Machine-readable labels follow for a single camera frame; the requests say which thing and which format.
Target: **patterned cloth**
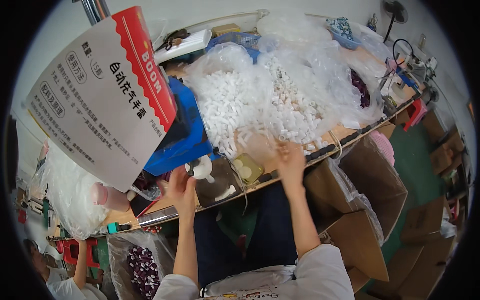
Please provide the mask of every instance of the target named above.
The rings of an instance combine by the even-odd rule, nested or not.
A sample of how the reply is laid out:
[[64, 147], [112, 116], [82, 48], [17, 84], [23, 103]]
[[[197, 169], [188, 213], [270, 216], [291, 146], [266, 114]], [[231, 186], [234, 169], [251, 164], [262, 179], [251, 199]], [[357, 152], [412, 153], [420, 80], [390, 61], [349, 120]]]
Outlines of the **patterned cloth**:
[[350, 28], [350, 24], [348, 23], [348, 19], [346, 17], [340, 17], [338, 19], [326, 19], [326, 22], [331, 31], [353, 41], [352, 29]]

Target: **metal pole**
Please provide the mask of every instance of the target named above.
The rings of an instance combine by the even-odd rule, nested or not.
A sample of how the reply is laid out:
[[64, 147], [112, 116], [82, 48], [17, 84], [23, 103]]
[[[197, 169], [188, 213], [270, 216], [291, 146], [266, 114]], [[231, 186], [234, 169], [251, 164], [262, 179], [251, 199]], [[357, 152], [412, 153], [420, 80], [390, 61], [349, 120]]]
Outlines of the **metal pole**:
[[105, 0], [82, 0], [82, 4], [92, 26], [111, 16]]

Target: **pink water bottle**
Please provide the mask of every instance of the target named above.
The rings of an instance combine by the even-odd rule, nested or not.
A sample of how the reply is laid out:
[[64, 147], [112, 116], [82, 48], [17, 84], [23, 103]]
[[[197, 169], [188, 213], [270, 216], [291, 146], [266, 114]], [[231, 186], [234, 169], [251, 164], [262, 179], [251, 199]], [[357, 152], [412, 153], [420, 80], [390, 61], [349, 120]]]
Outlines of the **pink water bottle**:
[[120, 212], [127, 212], [130, 209], [130, 201], [128, 201], [126, 193], [106, 187], [100, 182], [95, 182], [92, 185], [90, 195], [94, 205], [103, 205], [107, 209]]

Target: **white shirt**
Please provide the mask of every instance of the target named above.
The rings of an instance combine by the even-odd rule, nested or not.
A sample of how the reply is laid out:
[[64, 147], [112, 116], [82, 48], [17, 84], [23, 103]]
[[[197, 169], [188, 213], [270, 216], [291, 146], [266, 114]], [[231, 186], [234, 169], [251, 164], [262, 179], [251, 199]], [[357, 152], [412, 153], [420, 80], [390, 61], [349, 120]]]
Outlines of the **white shirt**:
[[47, 288], [56, 300], [107, 300], [107, 297], [91, 284], [86, 283], [79, 289], [73, 278], [69, 278], [67, 271], [50, 268]]
[[[205, 296], [208, 300], [355, 299], [340, 249], [329, 244], [306, 253], [297, 266], [268, 267], [212, 283]], [[198, 297], [197, 285], [190, 278], [171, 274], [163, 278], [154, 300]]]

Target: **person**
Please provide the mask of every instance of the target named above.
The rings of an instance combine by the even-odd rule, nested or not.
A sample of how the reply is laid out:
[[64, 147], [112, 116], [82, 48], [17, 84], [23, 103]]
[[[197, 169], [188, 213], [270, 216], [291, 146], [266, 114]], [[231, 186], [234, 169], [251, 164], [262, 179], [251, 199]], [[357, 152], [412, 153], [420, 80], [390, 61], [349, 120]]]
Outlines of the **person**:
[[24, 246], [32, 258], [35, 270], [56, 300], [107, 300], [100, 290], [92, 286], [92, 284], [102, 284], [103, 271], [98, 271], [97, 279], [87, 277], [87, 244], [85, 240], [76, 241], [79, 244], [78, 260], [73, 277], [70, 277], [64, 269], [47, 266], [43, 255], [31, 240], [24, 240]]
[[283, 149], [277, 155], [281, 185], [258, 195], [245, 260], [216, 224], [214, 208], [195, 214], [195, 179], [184, 167], [172, 172], [179, 242], [173, 274], [163, 278], [154, 300], [354, 299], [340, 250], [318, 238], [302, 184], [303, 149], [294, 143]]

